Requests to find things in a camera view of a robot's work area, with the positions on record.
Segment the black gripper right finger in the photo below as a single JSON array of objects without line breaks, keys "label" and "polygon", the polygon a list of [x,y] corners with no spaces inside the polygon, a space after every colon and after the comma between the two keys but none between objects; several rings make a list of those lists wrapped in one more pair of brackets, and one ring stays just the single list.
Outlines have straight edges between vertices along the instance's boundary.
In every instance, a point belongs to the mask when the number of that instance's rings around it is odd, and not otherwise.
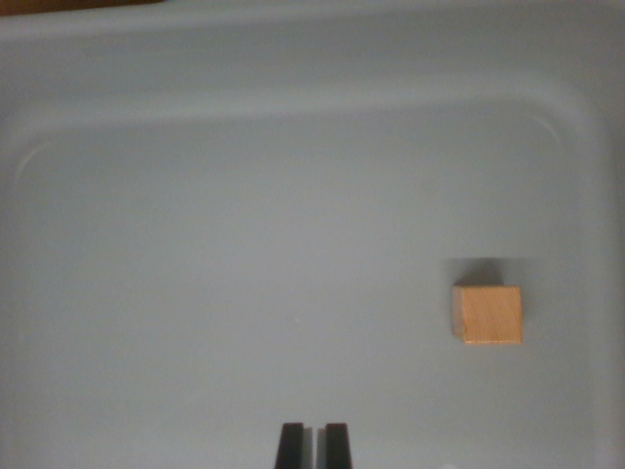
[{"label": "black gripper right finger", "polygon": [[317,430],[316,469],[352,469],[349,427],[328,423]]}]

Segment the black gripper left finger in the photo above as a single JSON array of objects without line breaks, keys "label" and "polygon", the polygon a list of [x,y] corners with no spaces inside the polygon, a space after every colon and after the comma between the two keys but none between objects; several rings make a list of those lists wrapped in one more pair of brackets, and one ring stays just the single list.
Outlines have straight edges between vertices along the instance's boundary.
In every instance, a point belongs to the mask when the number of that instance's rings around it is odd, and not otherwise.
[{"label": "black gripper left finger", "polygon": [[302,422],[288,422],[281,427],[275,469],[311,469],[313,467],[313,428]]}]

